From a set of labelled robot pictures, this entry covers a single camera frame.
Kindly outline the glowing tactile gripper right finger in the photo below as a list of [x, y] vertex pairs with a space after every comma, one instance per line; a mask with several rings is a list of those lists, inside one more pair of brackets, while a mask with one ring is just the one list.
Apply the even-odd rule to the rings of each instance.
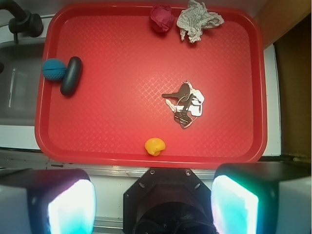
[[310, 234], [311, 165], [222, 164], [215, 171], [211, 206], [219, 234]]

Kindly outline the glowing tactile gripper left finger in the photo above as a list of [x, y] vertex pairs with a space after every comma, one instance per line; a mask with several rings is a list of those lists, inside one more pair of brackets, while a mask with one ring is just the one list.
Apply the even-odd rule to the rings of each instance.
[[2, 234], [91, 234], [96, 190], [82, 169], [0, 170]]

